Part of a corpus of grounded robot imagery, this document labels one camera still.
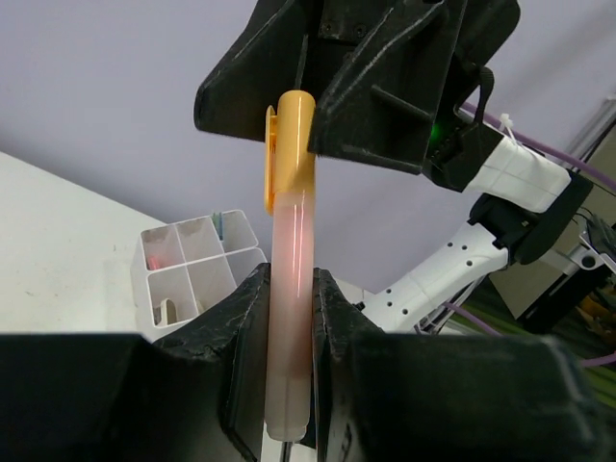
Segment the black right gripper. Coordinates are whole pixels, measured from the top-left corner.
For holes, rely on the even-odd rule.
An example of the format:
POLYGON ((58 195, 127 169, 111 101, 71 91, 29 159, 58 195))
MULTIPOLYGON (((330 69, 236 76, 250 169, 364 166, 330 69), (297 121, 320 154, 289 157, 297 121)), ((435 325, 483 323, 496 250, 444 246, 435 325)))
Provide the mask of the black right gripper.
POLYGON ((516 1, 382 4, 319 99, 310 151, 463 191, 501 141, 487 63, 520 17, 516 1))

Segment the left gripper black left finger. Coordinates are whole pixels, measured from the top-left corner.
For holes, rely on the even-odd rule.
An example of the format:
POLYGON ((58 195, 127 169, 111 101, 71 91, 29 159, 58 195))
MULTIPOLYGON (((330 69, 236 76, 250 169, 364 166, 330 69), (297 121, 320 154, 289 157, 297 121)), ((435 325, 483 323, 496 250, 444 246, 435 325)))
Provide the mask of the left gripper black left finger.
POLYGON ((270 266, 156 342, 135 333, 5 334, 5 461, 256 461, 270 266))

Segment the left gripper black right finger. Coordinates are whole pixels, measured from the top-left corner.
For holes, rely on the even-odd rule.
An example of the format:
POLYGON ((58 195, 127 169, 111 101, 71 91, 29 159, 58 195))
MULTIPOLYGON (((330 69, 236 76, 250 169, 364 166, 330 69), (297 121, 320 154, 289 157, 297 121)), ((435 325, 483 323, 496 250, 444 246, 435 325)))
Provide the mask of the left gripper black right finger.
POLYGON ((609 461, 578 360, 535 336, 387 333, 314 272, 320 461, 609 461))

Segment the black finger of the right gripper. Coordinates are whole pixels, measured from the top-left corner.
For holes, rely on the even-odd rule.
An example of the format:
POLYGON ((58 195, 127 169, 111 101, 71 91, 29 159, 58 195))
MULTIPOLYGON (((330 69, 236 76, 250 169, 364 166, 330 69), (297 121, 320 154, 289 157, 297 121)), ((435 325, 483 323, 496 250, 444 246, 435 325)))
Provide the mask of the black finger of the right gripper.
POLYGON ((288 90, 314 97, 327 86, 318 55, 322 1, 258 1, 244 30, 199 86, 197 130, 262 141, 265 112, 288 90))

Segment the orange highlighter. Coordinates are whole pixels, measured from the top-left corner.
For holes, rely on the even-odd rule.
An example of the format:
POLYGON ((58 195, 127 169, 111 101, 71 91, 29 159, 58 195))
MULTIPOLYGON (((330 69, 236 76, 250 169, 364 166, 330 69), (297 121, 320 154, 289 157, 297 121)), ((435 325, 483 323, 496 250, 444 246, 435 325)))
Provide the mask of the orange highlighter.
POLYGON ((265 423, 280 442, 301 440, 310 419, 315 107, 308 92, 289 90, 266 111, 264 205, 273 225, 265 423))

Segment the blue pen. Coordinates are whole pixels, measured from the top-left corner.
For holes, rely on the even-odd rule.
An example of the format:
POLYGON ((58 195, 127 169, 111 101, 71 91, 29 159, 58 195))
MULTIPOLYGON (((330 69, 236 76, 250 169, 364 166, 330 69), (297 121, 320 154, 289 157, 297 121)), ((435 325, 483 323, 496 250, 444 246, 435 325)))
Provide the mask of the blue pen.
POLYGON ((217 232, 221 242, 224 241, 224 216, 223 213, 217 213, 217 232))

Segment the green pen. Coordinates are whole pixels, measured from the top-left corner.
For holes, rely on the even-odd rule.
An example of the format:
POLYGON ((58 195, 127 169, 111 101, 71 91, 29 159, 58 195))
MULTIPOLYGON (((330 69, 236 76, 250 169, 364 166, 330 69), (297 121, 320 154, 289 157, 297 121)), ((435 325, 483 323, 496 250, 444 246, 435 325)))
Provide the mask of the green pen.
POLYGON ((218 213, 212 213, 211 220, 212 220, 212 223, 213 223, 213 225, 215 227, 218 239, 221 240, 219 214, 218 213))

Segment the pink and white stapler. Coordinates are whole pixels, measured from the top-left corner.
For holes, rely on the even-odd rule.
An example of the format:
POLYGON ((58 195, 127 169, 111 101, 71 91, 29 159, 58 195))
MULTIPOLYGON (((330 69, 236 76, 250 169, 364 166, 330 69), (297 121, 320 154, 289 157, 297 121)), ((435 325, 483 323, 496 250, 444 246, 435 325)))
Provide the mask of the pink and white stapler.
POLYGON ((178 322, 178 313, 175 303, 170 298, 164 298, 153 307, 154 325, 158 327, 170 326, 178 322))

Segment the pink correction tape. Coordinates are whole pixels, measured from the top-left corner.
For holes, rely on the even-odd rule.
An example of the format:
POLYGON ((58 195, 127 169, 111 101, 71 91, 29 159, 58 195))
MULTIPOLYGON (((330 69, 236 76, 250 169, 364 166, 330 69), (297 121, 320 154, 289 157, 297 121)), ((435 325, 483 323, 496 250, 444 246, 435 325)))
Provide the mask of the pink correction tape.
POLYGON ((165 266, 165 262, 159 255, 151 255, 147 257, 146 265, 149 270, 160 270, 165 266))

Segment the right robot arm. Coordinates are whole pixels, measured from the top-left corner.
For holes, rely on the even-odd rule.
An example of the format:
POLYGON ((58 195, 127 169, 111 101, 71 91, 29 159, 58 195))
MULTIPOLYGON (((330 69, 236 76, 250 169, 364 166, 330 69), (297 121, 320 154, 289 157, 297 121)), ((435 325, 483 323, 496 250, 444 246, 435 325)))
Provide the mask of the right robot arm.
POLYGON ((487 64, 520 15, 515 1, 260 1, 198 88, 194 125, 265 145, 265 208, 298 237, 317 156, 478 192, 456 234, 365 305, 416 331, 482 277, 541 258, 592 188, 486 117, 487 64))

